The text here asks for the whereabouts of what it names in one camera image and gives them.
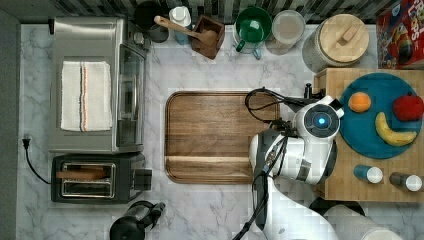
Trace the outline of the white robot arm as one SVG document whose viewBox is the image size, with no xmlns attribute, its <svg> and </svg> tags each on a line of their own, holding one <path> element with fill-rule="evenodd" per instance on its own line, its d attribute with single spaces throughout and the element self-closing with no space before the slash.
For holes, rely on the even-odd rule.
<svg viewBox="0 0 424 240">
<path fill-rule="evenodd" d="M 252 222 L 267 240 L 338 240 L 323 216 L 288 198 L 274 180 L 323 182 L 335 165 L 335 136 L 343 115 L 340 102 L 326 96 L 296 112 L 291 125 L 294 135 L 268 129 L 253 137 L 249 149 L 256 194 Z"/>
</svg>

